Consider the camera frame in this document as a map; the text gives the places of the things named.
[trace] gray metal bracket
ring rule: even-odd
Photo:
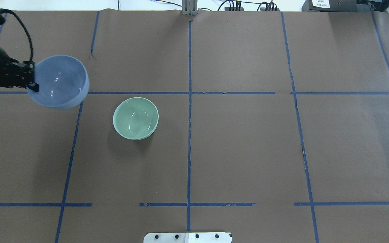
[[[198,15],[198,0],[182,0],[182,15]]]

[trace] black box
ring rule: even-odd
[[[317,7],[313,2],[325,4],[329,2],[329,8]],[[358,12],[357,0],[306,0],[301,8],[302,12]]]

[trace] white label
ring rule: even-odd
[[[312,0],[313,6],[318,8],[330,8],[329,0]]]

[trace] white wall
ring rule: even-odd
[[[167,0],[181,4],[181,0]],[[169,10],[181,9],[176,5],[155,2],[151,0],[119,0],[120,10]],[[274,0],[281,11],[301,11],[304,0]],[[198,0],[199,8],[209,8],[216,11],[221,0]],[[11,10],[102,10],[117,9],[117,0],[0,0],[0,8]],[[243,3],[245,11],[256,11],[258,4]]]

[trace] blue bowl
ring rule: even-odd
[[[85,66],[76,58],[57,55],[45,58],[35,66],[39,91],[26,89],[37,104],[57,110],[79,105],[88,94],[89,80]]]

